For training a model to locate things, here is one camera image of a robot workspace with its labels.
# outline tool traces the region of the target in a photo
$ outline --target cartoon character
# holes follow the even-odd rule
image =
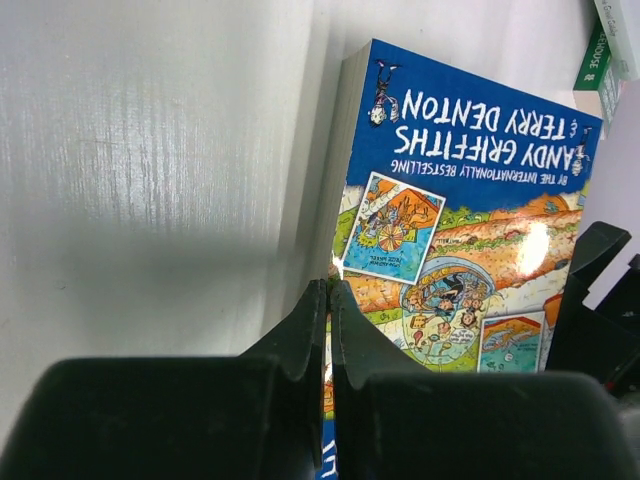
[[[585,153],[591,129],[592,127],[584,128],[582,138],[580,139],[580,144],[576,147],[575,160],[571,164],[571,173],[574,177],[577,177],[578,175],[580,175],[580,172],[582,172],[582,160],[586,159],[588,162],[591,161],[591,157],[589,157],[589,155]]]
[[[451,331],[451,325],[449,322],[442,322],[438,324],[438,333],[440,335],[446,335]]]
[[[469,308],[466,312],[462,314],[462,318],[460,319],[460,323],[465,328],[471,328],[478,322],[478,316],[476,314],[476,310],[473,308]]]
[[[398,106],[398,100],[394,97],[387,95],[387,89],[389,88],[389,82],[391,81],[391,75],[393,71],[398,68],[398,65],[389,65],[386,79],[383,78],[385,67],[387,66],[382,60],[377,60],[377,64],[380,67],[378,70],[378,81],[376,85],[376,96],[373,102],[373,107],[369,112],[369,124],[373,128],[377,128],[382,125],[387,118],[387,112],[385,110],[385,104],[389,102],[391,105],[390,120],[397,122],[400,118],[400,108]]]

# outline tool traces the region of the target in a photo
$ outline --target book cover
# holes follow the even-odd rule
[[[330,272],[432,371],[544,368],[602,121],[367,48]]]

